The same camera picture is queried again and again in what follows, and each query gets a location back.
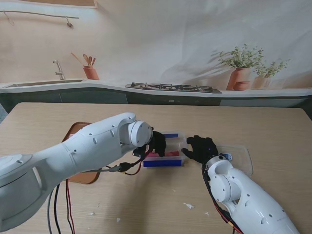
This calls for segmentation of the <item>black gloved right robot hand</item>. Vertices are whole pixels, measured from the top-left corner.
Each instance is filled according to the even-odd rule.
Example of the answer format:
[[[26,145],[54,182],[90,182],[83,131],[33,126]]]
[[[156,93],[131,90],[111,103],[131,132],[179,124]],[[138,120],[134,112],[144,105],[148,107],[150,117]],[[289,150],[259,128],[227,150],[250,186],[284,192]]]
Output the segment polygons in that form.
[[[190,144],[192,151],[182,148],[182,153],[189,159],[195,160],[198,163],[208,162],[214,156],[218,156],[219,152],[216,145],[210,137],[200,137],[194,135],[193,137],[187,138],[187,144]]]

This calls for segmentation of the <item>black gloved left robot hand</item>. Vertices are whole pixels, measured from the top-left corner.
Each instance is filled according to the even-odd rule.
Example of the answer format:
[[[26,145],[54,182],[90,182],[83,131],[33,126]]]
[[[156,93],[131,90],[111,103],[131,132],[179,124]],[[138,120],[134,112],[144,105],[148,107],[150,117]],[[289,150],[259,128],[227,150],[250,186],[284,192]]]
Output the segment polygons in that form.
[[[160,132],[153,131],[153,137],[151,141],[152,152],[158,154],[159,157],[164,157],[166,146],[167,144],[165,135]]]

